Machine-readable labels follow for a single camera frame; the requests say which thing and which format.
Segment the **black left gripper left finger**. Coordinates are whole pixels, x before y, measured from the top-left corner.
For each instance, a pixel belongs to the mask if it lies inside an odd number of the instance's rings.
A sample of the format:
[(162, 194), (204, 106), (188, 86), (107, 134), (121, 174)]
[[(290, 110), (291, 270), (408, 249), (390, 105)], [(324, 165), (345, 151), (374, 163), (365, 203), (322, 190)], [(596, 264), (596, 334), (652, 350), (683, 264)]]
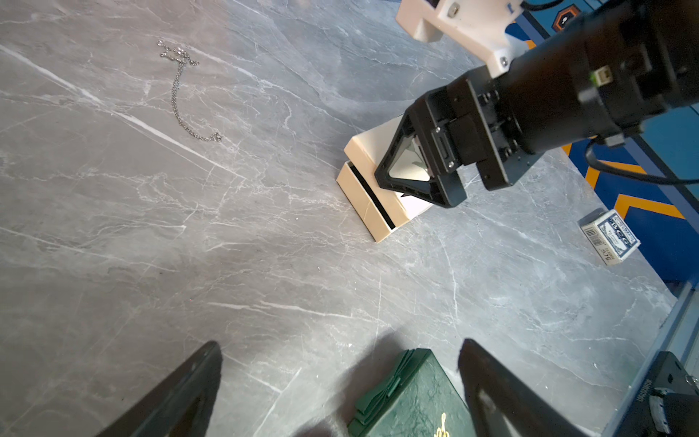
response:
[(222, 362), (220, 345), (206, 342), (99, 434), (204, 436), (220, 388)]

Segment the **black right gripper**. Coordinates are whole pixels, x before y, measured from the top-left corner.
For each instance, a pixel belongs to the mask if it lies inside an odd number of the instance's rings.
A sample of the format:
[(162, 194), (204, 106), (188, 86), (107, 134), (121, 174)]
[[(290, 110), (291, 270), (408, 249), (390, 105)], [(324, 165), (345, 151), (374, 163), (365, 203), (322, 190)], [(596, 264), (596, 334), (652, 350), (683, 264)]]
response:
[(474, 164), (488, 190), (514, 185), (544, 154), (525, 144), (511, 98), (486, 67), (426, 92), (400, 118), (374, 176), (383, 189), (454, 208)]

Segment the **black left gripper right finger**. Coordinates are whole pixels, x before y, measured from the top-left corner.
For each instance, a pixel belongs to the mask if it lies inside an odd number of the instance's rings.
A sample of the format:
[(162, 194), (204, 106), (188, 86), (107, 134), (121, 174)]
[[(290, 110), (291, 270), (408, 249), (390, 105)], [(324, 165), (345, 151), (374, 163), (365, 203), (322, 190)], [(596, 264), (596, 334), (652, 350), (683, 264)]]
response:
[(458, 369), (476, 435), (584, 435), (475, 340), (463, 342)]

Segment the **cream jewelry box base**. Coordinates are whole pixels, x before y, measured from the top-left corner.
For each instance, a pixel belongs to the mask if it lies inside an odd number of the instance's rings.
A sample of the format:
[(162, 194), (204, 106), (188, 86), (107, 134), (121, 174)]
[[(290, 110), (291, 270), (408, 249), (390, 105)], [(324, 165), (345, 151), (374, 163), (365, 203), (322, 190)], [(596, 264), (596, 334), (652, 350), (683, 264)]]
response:
[(375, 242), (382, 242), (411, 221), (400, 214), (392, 217), (350, 161), (343, 164), (337, 183)]

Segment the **green booklet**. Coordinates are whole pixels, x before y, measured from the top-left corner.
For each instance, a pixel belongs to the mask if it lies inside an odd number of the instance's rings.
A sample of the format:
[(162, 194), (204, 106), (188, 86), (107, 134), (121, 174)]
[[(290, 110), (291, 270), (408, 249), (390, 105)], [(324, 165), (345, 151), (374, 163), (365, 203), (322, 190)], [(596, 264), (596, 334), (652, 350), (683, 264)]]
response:
[(350, 436), (473, 436), (471, 415), (430, 349), (403, 351), (355, 403)]

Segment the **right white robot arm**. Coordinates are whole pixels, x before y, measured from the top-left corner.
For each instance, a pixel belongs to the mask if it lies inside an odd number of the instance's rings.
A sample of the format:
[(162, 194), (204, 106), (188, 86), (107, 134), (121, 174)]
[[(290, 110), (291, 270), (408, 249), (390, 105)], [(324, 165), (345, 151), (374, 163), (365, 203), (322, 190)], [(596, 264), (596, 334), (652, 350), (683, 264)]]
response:
[(511, 187), (547, 151), (623, 145), (643, 123), (698, 101), (695, 1), (609, 1), (536, 47), (508, 35), (525, 1), (404, 1), (414, 39), (449, 36), (482, 60), (405, 111), (375, 170), (383, 189), (452, 208), (475, 165), (486, 189)]

